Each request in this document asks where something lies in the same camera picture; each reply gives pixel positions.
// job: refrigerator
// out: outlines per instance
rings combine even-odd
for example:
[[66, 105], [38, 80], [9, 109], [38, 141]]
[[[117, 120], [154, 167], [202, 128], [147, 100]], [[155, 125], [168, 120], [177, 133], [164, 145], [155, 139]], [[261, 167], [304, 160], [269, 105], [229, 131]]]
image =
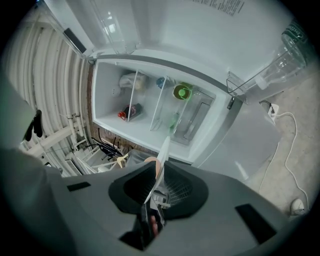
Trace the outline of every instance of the refrigerator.
[[[281, 135], [259, 101], [293, 85], [264, 77], [292, 56], [282, 33], [294, 17], [278, 1], [43, 0], [40, 7], [94, 64], [96, 124], [156, 152], [170, 136], [171, 158], [240, 181], [274, 153]], [[132, 86], [119, 89], [123, 75]], [[188, 98], [177, 98], [184, 85]], [[138, 104], [139, 115], [118, 116]]]

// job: plastic bag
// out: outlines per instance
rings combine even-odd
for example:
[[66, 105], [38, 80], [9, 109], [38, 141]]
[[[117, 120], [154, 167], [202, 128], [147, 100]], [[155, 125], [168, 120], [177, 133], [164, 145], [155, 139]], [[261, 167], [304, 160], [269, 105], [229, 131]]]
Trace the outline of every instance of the plastic bag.
[[121, 88], [133, 88], [137, 91], [142, 91], [146, 87], [147, 76], [144, 74], [125, 74], [120, 78], [119, 86]]

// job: sticker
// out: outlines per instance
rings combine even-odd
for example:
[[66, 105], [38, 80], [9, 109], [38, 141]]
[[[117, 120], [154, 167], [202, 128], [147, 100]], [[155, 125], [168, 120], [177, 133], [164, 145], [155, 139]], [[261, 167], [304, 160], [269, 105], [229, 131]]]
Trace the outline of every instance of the sticker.
[[240, 11], [242, 10], [245, 4], [244, 0], [188, 0], [188, 1], [215, 8], [230, 16], [234, 16], [240, 13]]

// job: red bottle cap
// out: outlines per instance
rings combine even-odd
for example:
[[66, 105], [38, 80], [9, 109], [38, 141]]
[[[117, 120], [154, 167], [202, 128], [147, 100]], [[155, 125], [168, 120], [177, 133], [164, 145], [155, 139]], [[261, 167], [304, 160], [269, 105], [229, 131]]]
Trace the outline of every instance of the red bottle cap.
[[121, 112], [118, 113], [118, 117], [120, 117], [123, 120], [126, 120], [126, 113], [121, 111]]

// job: white cable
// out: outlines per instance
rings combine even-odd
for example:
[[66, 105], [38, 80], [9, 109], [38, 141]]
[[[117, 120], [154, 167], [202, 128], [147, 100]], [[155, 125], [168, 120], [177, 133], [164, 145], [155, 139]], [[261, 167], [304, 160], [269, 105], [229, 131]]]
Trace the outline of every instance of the white cable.
[[259, 187], [259, 195], [261, 195], [261, 187], [262, 187], [262, 184], [264, 183], [264, 180], [265, 180], [265, 177], [266, 177], [266, 175], [267, 175], [268, 169], [269, 169], [272, 161], [274, 160], [275, 155], [277, 154], [277, 150], [278, 150], [278, 147], [279, 147], [279, 143], [278, 143], [278, 145], [276, 145], [276, 149], [275, 149], [275, 152], [274, 152], [274, 154], [273, 154], [273, 157], [272, 157], [270, 163], [268, 164], [268, 167], [267, 167], [266, 170], [265, 170], [264, 176], [263, 176], [263, 178], [262, 178], [262, 181], [261, 181], [261, 184], [260, 184], [260, 187]]
[[[295, 118], [294, 114], [292, 114], [291, 112], [285, 112], [285, 113], [282, 113], [282, 114], [278, 114], [278, 115], [276, 115], [276, 117], [282, 117], [282, 116], [285, 116], [285, 115], [290, 115], [290, 116], [293, 118], [293, 120], [294, 120], [294, 125], [295, 125], [295, 135], [294, 135], [294, 138], [293, 138], [293, 141], [292, 141], [292, 144], [291, 144], [291, 148], [290, 148], [289, 154], [288, 154], [288, 156], [287, 156], [286, 159], [285, 159], [284, 166], [285, 166], [285, 168], [289, 171], [289, 173], [291, 173], [291, 175], [293, 176], [297, 188], [304, 193], [305, 198], [306, 198], [306, 207], [307, 207], [307, 209], [308, 209], [308, 211], [309, 211], [310, 208], [309, 208], [309, 198], [308, 198], [308, 194], [307, 194], [306, 191], [304, 191], [304, 190], [299, 186], [299, 184], [298, 184], [298, 182], [297, 182], [296, 176], [294, 175], [294, 173], [293, 173], [293, 172], [288, 168], [288, 166], [287, 166], [288, 159], [289, 159], [289, 157], [290, 157], [292, 148], [294, 147], [294, 143], [295, 143], [295, 140], [296, 140], [296, 138], [297, 138], [298, 128], [297, 128], [296, 118]], [[275, 150], [275, 153], [274, 153], [274, 155], [273, 155], [273, 157], [272, 157], [272, 160], [274, 159], [274, 157], [275, 157], [275, 155], [276, 155], [276, 153], [277, 153], [277, 149], [278, 149], [278, 146], [276, 147], [276, 150]], [[263, 181], [264, 181], [264, 179], [265, 179], [265, 177], [266, 177], [267, 170], [268, 170], [271, 162], [269, 163], [269, 165], [268, 165], [268, 167], [267, 167], [267, 169], [266, 169], [266, 171], [265, 171], [264, 177], [263, 177], [263, 179], [262, 179], [262, 181], [261, 181], [260, 189], [261, 189], [262, 183], [263, 183]]]

